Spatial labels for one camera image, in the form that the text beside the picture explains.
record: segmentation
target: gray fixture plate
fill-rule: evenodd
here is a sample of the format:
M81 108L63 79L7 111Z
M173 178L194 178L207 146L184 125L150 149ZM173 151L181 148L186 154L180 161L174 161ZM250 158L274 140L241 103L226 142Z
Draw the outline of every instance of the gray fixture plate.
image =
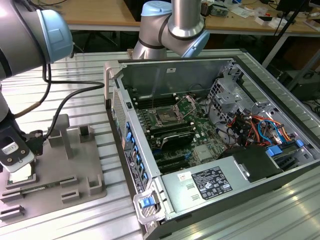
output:
M43 155L37 157L35 163L37 182L22 185L20 188L23 191L45 184L57 184L53 187L27 193L21 199L6 203L0 201L1 211L17 205L20 205L24 209L22 211L23 215L3 220L0 223L0 227L106 196L107 190L104 186L103 172L95 138L92 137L91 141L80 143L78 129L68 130L67 133L74 157L72 159L67 158L63 145L51 148L49 142L46 141L43 147ZM100 179L102 180L102 191L89 195L87 178L90 181L90 186L94 187L98 185L98 175L100 175ZM72 176L76 176L77 178L75 184L60 186L59 181L61 179ZM0 174L1 195L2 192L9 190L5 188L8 179L9 173L4 169ZM80 198L75 197L73 200L64 201L65 203L63 203L62 196L72 191L78 191Z

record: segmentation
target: white label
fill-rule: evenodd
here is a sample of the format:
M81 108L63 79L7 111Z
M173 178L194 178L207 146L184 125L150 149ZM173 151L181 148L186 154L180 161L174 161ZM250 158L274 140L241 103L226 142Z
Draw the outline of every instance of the white label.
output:
M177 176L178 176L180 182L182 182L184 180L191 179L191 172L190 171L186 171L186 172L177 174Z
M18 148L19 148L18 144L16 144L15 142L12 142L9 145L2 148L1 150L5 155L9 155L17 151Z
M176 68L167 68L166 73L170 74L170 73L175 73L176 72Z
M230 184L225 184L222 186L224 189L230 188Z

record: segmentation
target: gray plastic block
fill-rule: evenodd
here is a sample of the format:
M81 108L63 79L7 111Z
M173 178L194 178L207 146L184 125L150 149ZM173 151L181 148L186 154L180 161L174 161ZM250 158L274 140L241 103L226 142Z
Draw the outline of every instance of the gray plastic block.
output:
M0 201L7 203L13 200L23 199L24 196L21 193L21 187L3 191L0 197Z
M88 186L88 191L89 191L89 195L94 195L94 194L99 194L102 192L103 190L103 183L101 181L101 176L100 174L97 176L98 181L97 183L94 181L89 181L89 178L86 178L87 181L87 186Z
M60 180L60 186L62 188L66 188L75 184L78 184L78 179L76 175L69 176L69 177L64 177Z
M15 217L22 216L24 208L20 205L11 206L0 211L0 220L5 221Z
M32 179L30 179L30 180L19 181L19 182L16 182L16 183L13 183L13 184L9 184L9 185L8 185L8 181L7 181L7 184L5 185L5 188L6 189L15 189L15 188L19 188L19 187L22 187L22 186L25 186L25 185L28 185L28 184L34 184L35 182L37 182L37 174L34 173L32 175Z
M79 199L80 199L80 194L78 189L61 193L61 201L64 204L75 201L75 200L79 200Z
M69 116L68 114L60 114L56 120L54 129L65 130L70 127Z
M78 127L80 143L86 143L93 139L94 134L92 128L89 125L83 125Z
M74 157L74 153L71 148L69 136L67 133L67 128L69 127L70 122L68 114L59 115L54 126L54 131L59 131L59 135L57 132L55 132L53 136L50 136L48 138L48 140L52 148L61 146L61 144L63 144L67 158L72 159Z
M65 148L66 156L68 159L72 159L74 157L74 153L72 151L71 145L70 145L70 140L68 137L68 133L66 129L60 130L61 136L62 136L62 141L63 145Z
M56 147L62 146L64 144L64 142L62 140L62 135L61 135L60 131L59 130L53 130L53 131L57 132L58 134L51 135L48 137L50 147L56 148Z

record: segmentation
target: power supply label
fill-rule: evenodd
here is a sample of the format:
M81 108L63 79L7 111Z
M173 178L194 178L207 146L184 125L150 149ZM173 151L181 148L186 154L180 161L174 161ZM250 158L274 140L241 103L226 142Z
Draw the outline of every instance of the power supply label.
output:
M192 178L204 200L233 190L219 166L192 174Z

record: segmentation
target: blue wire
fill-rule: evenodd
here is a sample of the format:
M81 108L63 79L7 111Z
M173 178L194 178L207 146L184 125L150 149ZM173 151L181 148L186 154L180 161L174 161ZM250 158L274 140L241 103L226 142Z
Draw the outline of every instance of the blue wire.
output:
M281 136L281 134L280 134L280 132L278 131L277 126L276 126L272 121L269 121L269 120L261 120L261 121L259 122L259 124L258 124L258 132L259 132L260 136L261 136L263 139L265 139L265 140L267 140L269 143L273 144L273 142L272 142L269 138L267 138L266 136L264 136L264 135L262 134L262 132L261 132L261 130L260 130L260 125L261 125L262 122L268 122L268 123L270 123L271 125L273 125L273 127L275 128L276 133L278 134L279 138L280 138L280 139L283 139L282 136Z

